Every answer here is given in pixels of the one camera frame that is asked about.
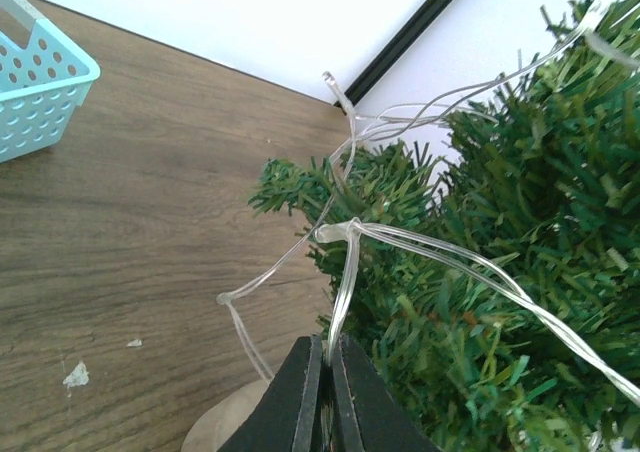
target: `white wall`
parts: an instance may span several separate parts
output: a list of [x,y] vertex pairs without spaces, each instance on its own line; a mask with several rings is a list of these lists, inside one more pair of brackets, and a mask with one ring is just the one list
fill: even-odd
[[330,102],[322,73],[350,85],[424,2],[49,1]]
[[[528,64],[536,52],[547,53],[554,44],[540,6],[545,5],[555,21],[570,11],[568,1],[454,0],[363,98],[358,112],[376,115],[393,104],[427,102],[443,92],[517,70],[518,49]],[[430,126],[406,133],[404,140],[430,142],[434,155],[455,159],[456,154],[441,143],[447,134]]]

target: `light blue plastic basket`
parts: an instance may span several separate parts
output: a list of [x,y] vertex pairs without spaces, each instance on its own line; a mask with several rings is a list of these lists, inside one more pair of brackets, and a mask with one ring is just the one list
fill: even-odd
[[0,162],[60,140],[98,64],[26,0],[0,6],[31,31],[25,49],[0,31]]

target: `artificial christmas tree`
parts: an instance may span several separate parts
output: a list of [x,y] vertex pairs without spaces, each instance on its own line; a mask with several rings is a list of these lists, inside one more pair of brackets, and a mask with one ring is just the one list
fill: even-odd
[[[575,27],[591,0],[571,4]],[[613,4],[596,30],[630,57],[639,4]],[[573,27],[549,30],[562,40]],[[328,160],[272,160],[250,203],[300,210],[313,225],[333,196],[325,223],[358,217],[485,256],[638,384],[639,83],[579,39],[494,100],[470,104],[477,113],[447,116],[461,161],[434,185],[440,159],[398,143],[359,148],[344,184]],[[309,254],[334,298],[346,251],[316,243]],[[531,313],[440,262],[363,238],[344,331],[445,450],[587,450],[596,431],[640,444],[640,409],[602,373]]]

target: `clear wire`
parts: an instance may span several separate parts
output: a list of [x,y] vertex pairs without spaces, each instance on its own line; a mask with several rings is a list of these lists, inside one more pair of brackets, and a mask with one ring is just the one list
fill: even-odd
[[[545,324],[547,328],[549,328],[549,330],[551,330],[551,332],[553,332],[567,347],[569,347],[569,349],[571,349],[586,362],[590,363],[595,368],[600,370],[611,381],[611,383],[618,390],[620,390],[620,392],[622,392],[634,404],[640,407],[640,389],[638,389],[638,387],[636,387],[629,380],[625,379],[623,376],[609,367],[600,358],[600,356],[591,347],[589,347],[589,345],[584,340],[582,340],[580,336],[578,336],[578,334],[571,330],[568,325],[558,319],[555,315],[536,305],[531,297],[526,294],[526,292],[509,276],[509,274],[507,274],[504,270],[502,270],[502,268],[495,265],[486,257],[476,254],[475,252],[472,252],[470,250],[464,249],[463,247],[450,244],[448,242],[443,242],[432,237],[422,236],[406,230],[396,229],[395,227],[387,225],[370,223],[358,224],[357,222],[353,222],[353,224],[354,227],[359,228],[363,235],[367,235],[381,242],[385,242],[395,247],[399,247],[410,252],[423,255],[430,259],[437,260],[438,262],[449,265],[450,267],[458,269],[461,272],[465,272],[474,279],[484,283],[497,292],[500,292],[506,298],[512,300],[519,306],[529,310],[543,324]],[[466,257],[474,261],[475,263],[491,270],[498,277],[500,277],[509,286],[509,288],[507,289],[503,287],[494,280],[489,279],[485,275],[479,273],[477,270],[447,255],[440,254],[439,252],[435,252],[433,250],[424,249],[410,242],[400,240],[397,237],[411,240],[413,242],[418,242],[419,244],[428,245],[436,249],[446,250],[447,252],[452,252],[457,255]]]
[[[528,65],[527,67],[521,68],[512,74],[509,74],[506,76],[500,76],[496,80],[483,82],[483,83],[479,83],[471,86],[461,87],[461,88],[446,92],[427,103],[400,104],[400,105],[392,106],[387,108],[386,110],[384,110],[382,113],[380,113],[375,117],[356,114],[353,104],[342,92],[342,90],[338,86],[333,76],[331,76],[331,74],[329,74],[328,72],[325,73],[324,74],[325,82],[327,83],[329,88],[331,88],[331,90],[333,91],[334,95],[338,99],[343,111],[345,112],[349,120],[349,132],[350,132],[349,139],[346,140],[333,154],[331,154],[329,158],[331,164],[336,164],[337,161],[342,157],[342,155],[347,150],[349,150],[350,152],[349,158],[347,160],[347,163],[343,171],[343,178],[345,180],[343,180],[342,183],[344,184],[346,182],[346,178],[348,177],[353,167],[353,160],[355,157],[356,146],[359,142],[364,142],[367,140],[370,140],[370,141],[389,140],[404,134],[407,130],[423,127],[429,124],[435,124],[439,126],[446,125],[444,124],[443,118],[446,117],[446,115],[453,110],[465,110],[467,112],[484,116],[484,114],[477,112],[473,109],[469,109],[464,106],[461,106],[460,104],[462,104],[463,102],[469,101],[470,99],[477,96],[478,94],[491,90],[514,78],[520,77],[534,70],[535,68],[544,64],[545,62],[557,57],[559,54],[564,52],[578,38],[580,38],[583,35],[585,35],[587,44],[597,53],[613,61],[627,65],[628,67],[638,68],[638,65],[640,65],[638,60],[634,59],[633,57],[627,56],[621,51],[615,49],[615,47],[606,43],[604,40],[602,40],[600,37],[598,37],[594,33],[598,24],[604,17],[608,9],[608,5],[613,1],[614,0],[596,0],[591,5],[587,13],[585,14],[580,24],[566,37],[566,39],[563,42],[561,42],[560,44],[557,44],[556,47],[554,47],[554,49],[549,54],[547,54],[546,56],[542,57],[539,60],[536,60],[535,62]],[[474,91],[456,100],[454,103],[450,105],[444,105],[439,103],[442,99],[445,99],[446,97],[449,97],[451,95],[458,94],[461,92],[467,92],[469,90],[474,90]],[[444,111],[436,116],[425,117],[424,113],[429,108],[434,106],[444,108]],[[421,109],[413,118],[394,117],[389,115],[394,110],[409,108],[409,107],[413,107],[413,108],[421,107]],[[360,133],[356,133],[357,121],[362,121],[362,120],[372,120],[372,122],[368,124]],[[267,382],[269,382],[273,378],[273,372],[271,371],[267,362],[258,352],[257,348],[255,347],[254,343],[249,337],[246,327],[244,326],[239,314],[237,313],[235,308],[232,306],[231,302],[234,299],[238,299],[240,297],[244,297],[252,293],[258,287],[264,284],[264,282],[266,282],[271,276],[273,276],[284,264],[286,264],[291,259],[291,257],[293,257],[293,255],[309,240],[311,235],[316,233],[318,228],[322,226],[324,219],[326,218],[330,208],[333,205],[333,201],[334,201],[334,198],[330,197],[325,205],[325,208],[320,214],[320,217],[318,218],[317,222],[312,226],[311,230],[309,230],[271,268],[269,268],[266,272],[256,277],[255,279],[251,280],[247,284],[243,285],[242,287],[239,287],[238,289],[232,292],[225,292],[225,293],[219,294],[217,297],[218,303],[229,307],[229,310],[231,312],[231,316],[234,322],[234,326],[236,328],[236,331],[238,332],[238,336],[240,337],[240,341],[242,343],[243,348],[245,349],[247,355],[249,356],[249,359],[251,360],[253,366],[256,368],[256,371],[258,372],[258,374]],[[616,387],[620,388],[620,390],[623,393],[625,393],[625,395],[627,395],[630,398],[635,397],[635,399],[632,398],[632,400],[634,400],[634,402],[638,404],[638,402],[636,402],[636,400],[638,400],[638,389],[633,384],[631,384],[629,381],[627,381],[626,379],[621,377],[619,374],[617,374],[615,371],[610,369],[597,356],[597,354],[595,354],[595,352],[591,350],[588,347],[588,345],[586,345],[586,343],[584,343],[584,341],[582,341],[564,323],[559,321],[553,315],[546,312],[544,309],[540,309],[538,306],[536,306],[531,300],[531,298],[529,298],[526,295],[526,293],[522,291],[522,289],[515,283],[515,281],[513,281],[513,279],[511,279],[504,271],[502,271],[502,269],[496,267],[491,261],[477,255],[475,257],[465,255],[465,254],[473,254],[473,253],[470,251],[467,251],[466,249],[457,247],[453,244],[448,244],[442,241],[436,241],[435,239],[429,239],[431,242],[428,245],[431,245],[436,248],[441,248],[443,250],[456,253],[458,255],[462,255],[464,257],[467,257],[471,260],[476,261],[477,263],[481,263],[482,265],[485,265],[490,270],[493,270],[502,280],[504,280],[505,283],[509,285],[509,289],[502,287],[500,284],[497,284],[495,281],[492,281],[491,279],[486,278],[484,275],[479,274],[474,269],[471,269],[470,267],[454,259],[451,259],[448,256],[444,256],[434,251],[427,251],[420,247],[415,246],[414,244],[405,243],[402,240],[397,239],[396,237],[407,238],[406,236],[403,236],[400,234],[400,232],[403,232],[403,231],[397,231],[397,230],[394,231],[394,234],[395,234],[394,236],[394,234],[389,233],[389,230],[382,231],[382,229],[378,229],[376,227],[377,227],[376,224],[367,224],[367,232],[366,232],[367,235],[371,237],[374,237],[375,235],[377,237],[374,237],[374,238],[380,238],[380,240],[384,239],[384,241],[392,241],[393,243],[392,242],[387,242],[387,243],[392,243],[392,245],[405,248],[406,250],[412,250],[416,253],[420,253],[421,255],[433,258],[434,260],[440,260],[443,263],[448,263],[452,267],[458,268],[459,270],[464,270],[465,272],[469,273],[471,276],[473,276],[477,280],[480,280],[486,285],[491,286],[492,288],[498,290],[500,293],[514,300],[514,302],[518,303],[522,307],[533,312],[563,342],[565,342],[565,344],[567,344],[567,346],[571,350],[573,350],[576,354],[580,355],[589,363],[594,365],[594,367],[597,367],[599,370],[601,370],[607,377],[609,377],[609,379],[614,383],[614,385],[616,385]],[[420,242],[415,237],[410,240]],[[357,263],[355,267],[356,267],[356,270],[353,272],[354,281],[355,281],[355,273],[357,272]],[[345,274],[349,270],[351,270],[349,268],[349,264],[345,264]],[[336,327],[337,327],[336,330],[338,334],[342,326],[342,323],[344,322],[344,317],[346,316],[346,313],[348,311],[348,305],[349,305],[349,300],[351,296],[347,294],[352,294],[352,293],[353,293],[352,289],[350,293],[348,292],[348,288],[345,289],[344,294],[342,294],[343,298],[340,301],[340,307],[336,308],[334,305],[334,316],[333,316],[332,322],[336,320],[336,314],[338,314],[337,320],[336,320]]]
[[360,260],[360,221],[353,219],[348,223],[346,228],[347,238],[347,258],[344,263],[344,272],[342,274],[342,282],[336,295],[333,305],[333,315],[331,324],[329,325],[329,337],[327,340],[327,364],[331,365],[333,355],[338,345],[340,331],[347,318],[349,304],[353,296],[353,289],[356,285],[356,277],[358,275],[358,262]]

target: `wood grain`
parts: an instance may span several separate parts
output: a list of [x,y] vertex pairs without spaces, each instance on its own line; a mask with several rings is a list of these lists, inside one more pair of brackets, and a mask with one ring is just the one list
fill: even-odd
[[[295,241],[300,221],[246,206],[262,165],[330,153],[346,124],[327,104],[32,2],[102,77],[57,146],[0,164],[0,450],[179,450],[257,378],[215,297]],[[315,330],[324,283],[299,257],[236,302],[274,366]],[[80,360],[90,381],[67,390]]]

